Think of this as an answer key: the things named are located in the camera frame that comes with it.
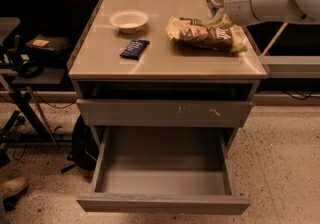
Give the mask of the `silver 7up soda can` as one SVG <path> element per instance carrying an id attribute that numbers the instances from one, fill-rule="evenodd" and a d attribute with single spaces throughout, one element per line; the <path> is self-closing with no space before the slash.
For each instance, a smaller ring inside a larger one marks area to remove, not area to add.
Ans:
<path id="1" fill-rule="evenodd" d="M 224 10 L 224 0 L 206 0 L 207 7 L 212 16 L 221 15 Z"/>

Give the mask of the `grey drawer cabinet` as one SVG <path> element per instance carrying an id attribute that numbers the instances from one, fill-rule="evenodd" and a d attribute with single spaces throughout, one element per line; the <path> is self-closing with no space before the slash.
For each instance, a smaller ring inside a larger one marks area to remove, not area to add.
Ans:
<path id="1" fill-rule="evenodd" d="M 139 60 L 120 56 L 131 37 L 114 28 L 111 14 L 142 10 L 149 20 L 140 39 L 149 45 Z M 251 101 L 267 75 L 253 46 L 239 53 L 191 48 L 168 39 L 170 17 L 201 18 L 205 0 L 101 0 L 69 75 L 78 99 Z M 241 127 L 213 127 L 230 145 Z"/>

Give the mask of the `closed grey top drawer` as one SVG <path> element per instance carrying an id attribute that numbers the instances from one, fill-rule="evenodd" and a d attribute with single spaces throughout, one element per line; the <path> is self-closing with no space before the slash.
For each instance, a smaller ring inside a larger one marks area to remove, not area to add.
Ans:
<path id="1" fill-rule="evenodd" d="M 87 125 L 242 127 L 251 101 L 78 99 Z"/>

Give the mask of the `open grey middle drawer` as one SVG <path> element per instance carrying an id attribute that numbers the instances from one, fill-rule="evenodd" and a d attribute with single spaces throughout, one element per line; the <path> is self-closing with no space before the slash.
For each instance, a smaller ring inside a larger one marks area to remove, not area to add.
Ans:
<path id="1" fill-rule="evenodd" d="M 110 127 L 104 132 L 87 212 L 240 215 L 223 133 L 215 128 Z"/>

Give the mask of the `brown yellow chip bag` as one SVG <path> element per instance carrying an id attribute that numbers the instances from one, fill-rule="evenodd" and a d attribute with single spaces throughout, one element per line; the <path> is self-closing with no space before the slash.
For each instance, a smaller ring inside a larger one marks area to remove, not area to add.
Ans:
<path id="1" fill-rule="evenodd" d="M 199 19 L 170 17 L 166 33 L 170 40 L 191 47 L 232 53 L 247 50 L 235 27 L 205 26 Z"/>

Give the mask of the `grey stick with cap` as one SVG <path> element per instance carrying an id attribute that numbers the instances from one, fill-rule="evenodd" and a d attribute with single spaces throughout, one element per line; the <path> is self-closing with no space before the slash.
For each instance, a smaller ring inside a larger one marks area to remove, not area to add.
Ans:
<path id="1" fill-rule="evenodd" d="M 263 52 L 261 53 L 261 56 L 265 56 L 269 50 L 271 49 L 271 47 L 274 45 L 274 43 L 278 40 L 278 38 L 281 36 L 281 34 L 284 32 L 284 30 L 286 29 L 286 27 L 288 26 L 288 23 L 283 23 L 281 25 L 281 27 L 279 28 L 279 30 L 276 32 L 276 34 L 273 36 L 273 38 L 271 39 L 271 41 L 268 43 L 268 45 L 266 46 L 266 48 L 263 50 Z"/>

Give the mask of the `white paper bowl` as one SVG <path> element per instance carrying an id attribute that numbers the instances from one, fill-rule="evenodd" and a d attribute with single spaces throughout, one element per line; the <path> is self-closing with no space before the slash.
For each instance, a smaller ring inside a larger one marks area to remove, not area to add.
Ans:
<path id="1" fill-rule="evenodd" d="M 140 31 L 148 21 L 148 15 L 139 10 L 121 10 L 110 15 L 109 22 L 120 32 L 133 34 Z"/>

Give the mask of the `dark blue snack bar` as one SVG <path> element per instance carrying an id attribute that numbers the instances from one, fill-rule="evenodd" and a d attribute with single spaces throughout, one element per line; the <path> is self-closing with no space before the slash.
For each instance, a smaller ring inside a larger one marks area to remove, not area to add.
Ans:
<path id="1" fill-rule="evenodd" d="M 132 39 L 120 56 L 122 58 L 139 60 L 140 55 L 148 45 L 148 40 Z"/>

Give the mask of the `black bag on shelf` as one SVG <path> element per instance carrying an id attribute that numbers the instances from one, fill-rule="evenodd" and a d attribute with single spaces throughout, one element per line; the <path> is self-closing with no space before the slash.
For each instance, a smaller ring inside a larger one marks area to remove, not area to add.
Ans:
<path id="1" fill-rule="evenodd" d="M 34 39 L 28 41 L 25 46 L 33 50 L 63 53 L 72 47 L 72 42 L 67 37 L 38 34 Z"/>

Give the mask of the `black headphones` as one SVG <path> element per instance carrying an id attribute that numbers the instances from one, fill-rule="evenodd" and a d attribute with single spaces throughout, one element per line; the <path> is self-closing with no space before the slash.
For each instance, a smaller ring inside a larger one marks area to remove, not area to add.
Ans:
<path id="1" fill-rule="evenodd" d="M 18 72 L 18 75 L 22 78 L 34 78 L 43 72 L 43 66 L 37 61 L 24 60 L 21 54 L 10 49 L 8 51 L 9 60 L 13 63 L 13 69 Z"/>

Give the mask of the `black backpack on floor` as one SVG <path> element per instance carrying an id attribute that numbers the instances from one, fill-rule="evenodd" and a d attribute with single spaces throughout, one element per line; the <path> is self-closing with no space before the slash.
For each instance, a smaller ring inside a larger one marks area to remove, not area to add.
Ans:
<path id="1" fill-rule="evenodd" d="M 91 129 L 85 124 L 82 116 L 79 116 L 72 133 L 72 149 L 67 156 L 72 164 L 63 168 L 62 173 L 80 167 L 86 171 L 94 171 L 99 155 L 98 146 L 93 138 Z"/>

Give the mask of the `tan shoe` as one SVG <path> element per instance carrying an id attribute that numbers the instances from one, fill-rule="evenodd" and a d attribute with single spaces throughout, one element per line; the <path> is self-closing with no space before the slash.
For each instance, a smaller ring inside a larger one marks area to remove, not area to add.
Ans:
<path id="1" fill-rule="evenodd" d="M 15 196 L 22 192 L 28 186 L 28 180 L 25 177 L 17 177 L 0 184 L 0 195 L 3 199 Z"/>

